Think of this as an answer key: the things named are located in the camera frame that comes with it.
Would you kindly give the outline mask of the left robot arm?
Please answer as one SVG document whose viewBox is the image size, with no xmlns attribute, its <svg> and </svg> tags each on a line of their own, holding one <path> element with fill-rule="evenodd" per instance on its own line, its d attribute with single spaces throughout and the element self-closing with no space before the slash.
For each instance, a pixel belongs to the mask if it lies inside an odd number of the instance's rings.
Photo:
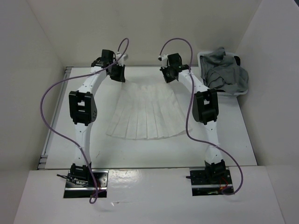
<svg viewBox="0 0 299 224">
<path fill-rule="evenodd" d="M 125 82 L 124 70 L 126 53 L 115 54 L 111 50 L 102 50 L 101 57 L 91 65 L 91 75 L 76 90 L 69 93 L 70 117 L 75 126 L 75 141 L 79 144 L 75 160 L 70 168 L 69 178 L 81 186 L 93 185 L 90 157 L 90 135 L 94 121 L 98 116 L 95 93 L 107 76 L 117 82 Z"/>
</svg>

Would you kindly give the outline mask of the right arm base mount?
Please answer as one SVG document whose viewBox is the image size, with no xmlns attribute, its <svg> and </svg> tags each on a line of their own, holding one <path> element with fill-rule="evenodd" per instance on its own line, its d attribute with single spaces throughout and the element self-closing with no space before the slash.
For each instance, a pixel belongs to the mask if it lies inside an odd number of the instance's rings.
<svg viewBox="0 0 299 224">
<path fill-rule="evenodd" d="M 191 182 L 193 196 L 215 196 L 224 193 L 233 193 L 234 187 L 227 168 L 224 175 L 217 177 L 215 181 L 210 181 L 205 173 L 204 168 L 192 168 L 186 179 Z"/>
</svg>

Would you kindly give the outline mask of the white pleated skirt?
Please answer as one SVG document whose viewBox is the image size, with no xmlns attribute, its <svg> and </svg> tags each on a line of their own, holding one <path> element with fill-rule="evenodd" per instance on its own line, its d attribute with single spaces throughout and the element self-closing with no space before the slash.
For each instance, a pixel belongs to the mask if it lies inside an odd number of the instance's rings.
<svg viewBox="0 0 299 224">
<path fill-rule="evenodd" d="M 126 82 L 106 134 L 125 140 L 160 140 L 185 134 L 186 117 L 166 83 Z"/>
</svg>

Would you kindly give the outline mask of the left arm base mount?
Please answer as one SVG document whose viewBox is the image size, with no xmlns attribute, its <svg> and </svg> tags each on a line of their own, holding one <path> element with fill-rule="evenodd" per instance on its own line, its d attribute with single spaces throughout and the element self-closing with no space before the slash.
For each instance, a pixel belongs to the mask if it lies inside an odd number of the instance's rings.
<svg viewBox="0 0 299 224">
<path fill-rule="evenodd" d="M 98 171 L 94 173 L 96 184 L 90 177 L 90 180 L 71 177 L 70 172 L 67 175 L 57 174 L 58 177 L 65 180 L 64 198 L 90 198 L 98 189 L 98 198 L 107 197 L 108 171 Z"/>
</svg>

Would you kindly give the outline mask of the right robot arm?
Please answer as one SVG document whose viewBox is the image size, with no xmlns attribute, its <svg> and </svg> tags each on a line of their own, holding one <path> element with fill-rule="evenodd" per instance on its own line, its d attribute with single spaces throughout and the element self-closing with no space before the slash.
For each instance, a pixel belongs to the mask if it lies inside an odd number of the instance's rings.
<svg viewBox="0 0 299 224">
<path fill-rule="evenodd" d="M 205 169 L 200 180 L 210 184 L 218 183 L 224 176 L 226 165 L 219 147 L 217 134 L 217 118 L 219 115 L 218 95 L 216 90 L 206 87 L 192 72 L 191 68 L 182 64 L 178 53 L 164 54 L 158 57 L 161 62 L 161 72 L 167 83 L 174 80 L 183 84 L 191 93 L 191 104 L 188 107 L 187 117 L 201 123 L 206 129 L 208 144 L 205 152 Z"/>
</svg>

